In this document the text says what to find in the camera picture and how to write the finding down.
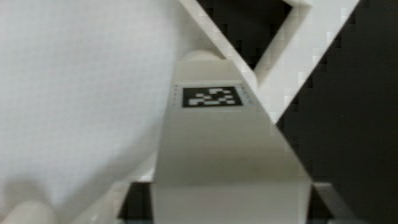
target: black background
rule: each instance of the black background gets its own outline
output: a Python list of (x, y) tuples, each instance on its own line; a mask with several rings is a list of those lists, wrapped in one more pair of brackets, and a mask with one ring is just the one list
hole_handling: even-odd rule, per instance
[[(254, 67), (289, 7), (266, 0), (199, 2)], [(362, 0), (277, 125), (358, 218), (398, 223), (396, 0)]]

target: white structure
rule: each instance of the white structure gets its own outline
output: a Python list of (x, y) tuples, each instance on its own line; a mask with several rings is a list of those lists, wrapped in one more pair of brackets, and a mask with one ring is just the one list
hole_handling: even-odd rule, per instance
[(152, 179), (154, 223), (303, 224), (309, 192), (310, 179), (234, 64), (181, 61)]

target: white fabric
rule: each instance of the white fabric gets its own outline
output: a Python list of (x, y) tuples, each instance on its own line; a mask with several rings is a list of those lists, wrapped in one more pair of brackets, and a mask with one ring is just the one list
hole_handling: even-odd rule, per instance
[(204, 46), (175, 0), (0, 1), (0, 215), (39, 199), (63, 223), (127, 175)]

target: dark background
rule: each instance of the dark background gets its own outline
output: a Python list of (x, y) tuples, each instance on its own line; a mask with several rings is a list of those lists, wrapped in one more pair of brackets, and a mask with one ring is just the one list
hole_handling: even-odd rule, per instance
[[(199, 3), (254, 67), (289, 7), (273, 0)], [(362, 0), (277, 126), (358, 218), (398, 223), (396, 0)]]

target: white frame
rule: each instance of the white frame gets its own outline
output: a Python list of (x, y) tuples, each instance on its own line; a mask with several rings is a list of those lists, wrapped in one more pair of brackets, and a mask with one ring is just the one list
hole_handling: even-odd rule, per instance
[(255, 73), (250, 70), (197, 0), (179, 0), (227, 60), (232, 61), (277, 122), (326, 52), (358, 0), (284, 0), (291, 5), (282, 27), (266, 48)]

